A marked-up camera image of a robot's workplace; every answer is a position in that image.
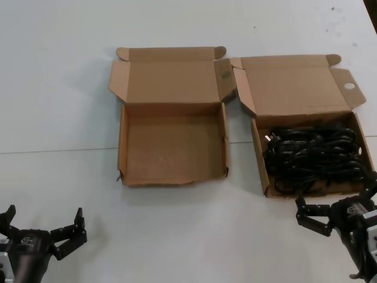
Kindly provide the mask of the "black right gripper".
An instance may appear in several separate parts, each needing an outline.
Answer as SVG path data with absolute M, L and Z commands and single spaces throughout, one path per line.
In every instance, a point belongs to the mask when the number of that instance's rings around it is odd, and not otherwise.
M 376 205 L 371 200 L 376 194 L 376 183 L 376 171 L 369 172 L 359 196 L 342 199 L 331 207 L 307 204 L 302 195 L 295 200 L 298 225 L 326 237 L 335 228 L 358 268 L 358 273 L 350 277 L 365 282 L 376 282 Z M 327 223 L 313 219 L 329 219 L 329 212 L 330 221 Z

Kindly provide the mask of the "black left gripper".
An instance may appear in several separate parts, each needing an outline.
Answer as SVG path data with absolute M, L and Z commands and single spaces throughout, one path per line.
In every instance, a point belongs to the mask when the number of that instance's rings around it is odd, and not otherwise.
M 78 208 L 74 223 L 50 231 L 17 229 L 11 225 L 16 215 L 10 205 L 0 216 L 1 282 L 39 283 L 53 256 L 62 260 L 87 242 L 85 219 Z

